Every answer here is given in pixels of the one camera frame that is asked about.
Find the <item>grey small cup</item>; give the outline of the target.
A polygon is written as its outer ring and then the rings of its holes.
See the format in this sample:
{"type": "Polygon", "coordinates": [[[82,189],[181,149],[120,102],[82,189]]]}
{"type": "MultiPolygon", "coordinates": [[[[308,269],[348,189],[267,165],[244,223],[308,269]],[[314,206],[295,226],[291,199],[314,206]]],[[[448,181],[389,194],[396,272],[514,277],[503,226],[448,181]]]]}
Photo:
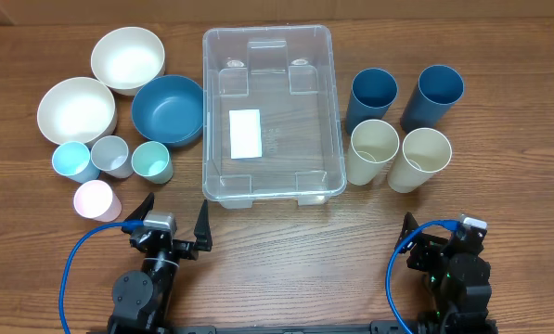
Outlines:
{"type": "Polygon", "coordinates": [[[127,178],[134,172],[130,149],[116,135],[107,135],[96,141],[91,149],[91,162],[99,170],[115,178],[127,178]]]}

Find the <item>dark blue bowl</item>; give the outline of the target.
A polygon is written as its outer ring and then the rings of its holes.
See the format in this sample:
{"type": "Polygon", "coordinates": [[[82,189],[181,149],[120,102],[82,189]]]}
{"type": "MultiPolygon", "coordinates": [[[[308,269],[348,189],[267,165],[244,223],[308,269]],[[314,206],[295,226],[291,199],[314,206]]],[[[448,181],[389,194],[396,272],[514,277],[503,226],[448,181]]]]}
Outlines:
{"type": "Polygon", "coordinates": [[[203,90],[185,76],[160,76],[137,92],[131,118],[148,140],[171,148],[187,146],[202,134],[203,90]]]}

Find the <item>cream bowl upper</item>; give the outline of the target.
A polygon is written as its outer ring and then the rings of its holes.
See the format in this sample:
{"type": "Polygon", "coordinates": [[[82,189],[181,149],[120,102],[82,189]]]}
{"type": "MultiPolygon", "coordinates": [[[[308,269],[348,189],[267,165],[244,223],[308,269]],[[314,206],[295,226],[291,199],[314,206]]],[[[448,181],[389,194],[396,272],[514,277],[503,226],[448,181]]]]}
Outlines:
{"type": "Polygon", "coordinates": [[[161,39],[141,27],[123,27],[107,33],[90,58],[95,77],[123,96],[136,93],[165,73],[165,48],[161,39]]]}

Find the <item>cream bowl left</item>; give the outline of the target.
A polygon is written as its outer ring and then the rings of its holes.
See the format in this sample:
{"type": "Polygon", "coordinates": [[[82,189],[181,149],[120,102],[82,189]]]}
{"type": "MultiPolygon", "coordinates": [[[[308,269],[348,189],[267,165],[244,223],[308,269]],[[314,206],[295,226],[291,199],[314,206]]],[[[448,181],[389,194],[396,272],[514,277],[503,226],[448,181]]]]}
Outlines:
{"type": "Polygon", "coordinates": [[[41,134],[54,144],[78,141],[91,147],[114,132],[118,114],[106,85],[89,77],[73,77],[45,93],[36,120],[41,134]]]}

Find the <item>dark blue tall cup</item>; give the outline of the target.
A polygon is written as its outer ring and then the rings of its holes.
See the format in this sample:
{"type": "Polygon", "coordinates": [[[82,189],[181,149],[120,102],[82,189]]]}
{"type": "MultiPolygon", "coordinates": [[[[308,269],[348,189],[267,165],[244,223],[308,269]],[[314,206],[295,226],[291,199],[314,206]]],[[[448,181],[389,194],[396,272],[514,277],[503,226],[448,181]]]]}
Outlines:
{"type": "Polygon", "coordinates": [[[388,71],[369,68],[358,72],[353,79],[347,108],[346,133],[350,135],[360,122],[382,119],[397,94],[397,82],[388,71]]]}
{"type": "Polygon", "coordinates": [[[401,116],[405,133],[433,128],[462,98],[465,84],[460,74],[446,65],[431,65],[419,76],[401,116]]]}

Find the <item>pink small cup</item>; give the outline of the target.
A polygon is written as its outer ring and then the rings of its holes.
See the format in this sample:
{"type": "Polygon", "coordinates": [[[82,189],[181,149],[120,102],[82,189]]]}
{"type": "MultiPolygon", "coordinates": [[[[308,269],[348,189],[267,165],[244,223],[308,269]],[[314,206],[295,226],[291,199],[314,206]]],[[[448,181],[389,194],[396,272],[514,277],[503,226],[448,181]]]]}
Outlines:
{"type": "Polygon", "coordinates": [[[83,218],[112,222],[120,216],[122,204],[110,185],[101,180],[82,184],[73,197],[74,210],[83,218]]]}

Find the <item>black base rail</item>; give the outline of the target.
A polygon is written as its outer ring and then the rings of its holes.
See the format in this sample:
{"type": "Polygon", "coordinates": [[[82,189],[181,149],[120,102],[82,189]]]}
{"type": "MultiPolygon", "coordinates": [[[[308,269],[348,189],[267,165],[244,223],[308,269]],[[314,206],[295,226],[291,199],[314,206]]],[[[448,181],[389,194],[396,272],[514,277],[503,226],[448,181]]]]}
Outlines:
{"type": "Polygon", "coordinates": [[[353,325],[318,325],[318,326],[281,326],[281,327],[248,327],[248,328],[216,328],[205,327],[173,327],[155,330],[129,329],[117,327],[114,329],[95,330],[96,334],[114,333],[172,333],[172,334],[401,334],[404,329],[392,320],[372,321],[369,324],[353,325]]]}

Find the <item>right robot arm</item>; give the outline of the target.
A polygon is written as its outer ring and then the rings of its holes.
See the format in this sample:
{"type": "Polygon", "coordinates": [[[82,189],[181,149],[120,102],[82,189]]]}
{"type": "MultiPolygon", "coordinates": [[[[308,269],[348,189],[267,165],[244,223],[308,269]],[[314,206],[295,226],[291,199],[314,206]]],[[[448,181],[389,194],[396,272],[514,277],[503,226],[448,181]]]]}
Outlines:
{"type": "Polygon", "coordinates": [[[488,318],[491,265],[480,257],[486,233],[487,222],[464,213],[456,220],[423,225],[406,213],[385,275],[387,302],[405,333],[498,332],[488,318]],[[400,315],[391,293],[395,260],[406,252],[407,267],[424,274],[422,282],[434,303],[434,309],[420,313],[415,322],[400,315]]]}

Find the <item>white label in bin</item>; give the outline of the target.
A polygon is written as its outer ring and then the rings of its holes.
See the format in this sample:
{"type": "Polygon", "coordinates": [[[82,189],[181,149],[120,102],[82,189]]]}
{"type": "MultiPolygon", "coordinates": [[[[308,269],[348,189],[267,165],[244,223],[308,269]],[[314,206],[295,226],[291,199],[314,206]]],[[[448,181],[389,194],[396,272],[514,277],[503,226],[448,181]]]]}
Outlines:
{"type": "Polygon", "coordinates": [[[230,110],[229,135],[232,160],[262,157],[262,130],[258,109],[230,110]]]}

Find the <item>clear plastic storage bin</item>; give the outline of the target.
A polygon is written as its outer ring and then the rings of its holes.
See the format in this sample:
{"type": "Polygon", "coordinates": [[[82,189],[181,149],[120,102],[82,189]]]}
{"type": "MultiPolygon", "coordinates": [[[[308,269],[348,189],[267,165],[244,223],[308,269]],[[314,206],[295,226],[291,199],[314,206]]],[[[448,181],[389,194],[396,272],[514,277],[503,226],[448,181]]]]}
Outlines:
{"type": "Polygon", "coordinates": [[[214,28],[202,39],[202,191],[227,209],[317,205],[346,188],[331,34],[323,25],[214,28]],[[261,158],[232,160],[229,111],[258,109],[261,158]]]}

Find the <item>mint green small cup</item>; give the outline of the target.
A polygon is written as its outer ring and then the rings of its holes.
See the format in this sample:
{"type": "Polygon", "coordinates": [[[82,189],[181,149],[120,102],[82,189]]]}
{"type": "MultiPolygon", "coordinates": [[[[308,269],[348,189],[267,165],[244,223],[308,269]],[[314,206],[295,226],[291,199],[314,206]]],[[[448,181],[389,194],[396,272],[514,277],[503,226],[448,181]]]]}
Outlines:
{"type": "Polygon", "coordinates": [[[174,175],[169,149],[157,141],[148,141],[138,146],[131,158],[135,173],[154,184],[165,184],[174,175]]]}

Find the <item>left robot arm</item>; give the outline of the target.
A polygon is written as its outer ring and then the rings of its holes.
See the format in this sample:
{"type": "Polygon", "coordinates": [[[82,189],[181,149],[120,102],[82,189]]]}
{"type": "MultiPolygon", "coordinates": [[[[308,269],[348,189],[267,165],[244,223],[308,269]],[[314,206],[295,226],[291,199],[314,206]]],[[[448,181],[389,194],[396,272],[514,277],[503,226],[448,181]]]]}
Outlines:
{"type": "Polygon", "coordinates": [[[173,333],[166,319],[175,276],[182,260],[196,261],[213,247],[208,201],[204,200],[194,228],[193,241],[174,237],[175,216],[153,209],[154,194],[126,217],[136,226],[124,227],[130,246],[145,254],[140,269],[121,274],[112,288],[113,312],[108,333],[173,333]]]}

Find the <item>cream bowl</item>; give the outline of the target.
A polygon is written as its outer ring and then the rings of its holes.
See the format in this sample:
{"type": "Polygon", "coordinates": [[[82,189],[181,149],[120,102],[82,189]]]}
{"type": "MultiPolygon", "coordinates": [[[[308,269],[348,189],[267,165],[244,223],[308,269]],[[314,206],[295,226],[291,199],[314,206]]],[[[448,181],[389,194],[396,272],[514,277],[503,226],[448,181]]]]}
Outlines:
{"type": "Polygon", "coordinates": [[[165,48],[161,39],[141,27],[123,27],[107,33],[90,58],[95,77],[123,96],[136,93],[165,73],[165,48]]]}
{"type": "Polygon", "coordinates": [[[73,77],[45,93],[36,120],[41,134],[54,144],[78,141],[91,147],[114,132],[118,114],[106,85],[89,77],[73,77]]]}

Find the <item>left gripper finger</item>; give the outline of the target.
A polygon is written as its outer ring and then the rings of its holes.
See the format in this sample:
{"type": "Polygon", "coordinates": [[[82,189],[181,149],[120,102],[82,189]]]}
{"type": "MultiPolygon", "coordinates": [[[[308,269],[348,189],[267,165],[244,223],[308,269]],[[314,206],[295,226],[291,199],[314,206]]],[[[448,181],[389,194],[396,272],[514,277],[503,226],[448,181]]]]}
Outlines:
{"type": "Polygon", "coordinates": [[[208,200],[202,202],[197,223],[194,228],[196,237],[195,248],[197,251],[211,251],[213,239],[210,228],[208,200]]]}
{"type": "Polygon", "coordinates": [[[125,220],[126,221],[143,221],[147,214],[153,209],[154,207],[154,200],[155,196],[153,192],[150,192],[146,198],[142,201],[142,203],[132,212],[130,213],[125,220]]]}

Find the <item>cream tall cup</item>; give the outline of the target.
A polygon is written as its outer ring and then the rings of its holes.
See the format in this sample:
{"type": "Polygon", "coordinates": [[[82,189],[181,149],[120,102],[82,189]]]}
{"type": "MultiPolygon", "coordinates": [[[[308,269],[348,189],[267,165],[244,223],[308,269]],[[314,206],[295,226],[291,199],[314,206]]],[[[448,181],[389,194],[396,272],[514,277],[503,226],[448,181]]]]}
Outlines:
{"type": "Polygon", "coordinates": [[[388,185],[398,193],[409,193],[441,172],[452,156],[451,143],[444,134],[432,128],[413,130],[387,174],[388,185]]]}
{"type": "Polygon", "coordinates": [[[396,130],[382,120],[366,120],[352,131],[347,155],[347,180],[356,186],[370,183],[392,161],[400,147],[396,130]]]}

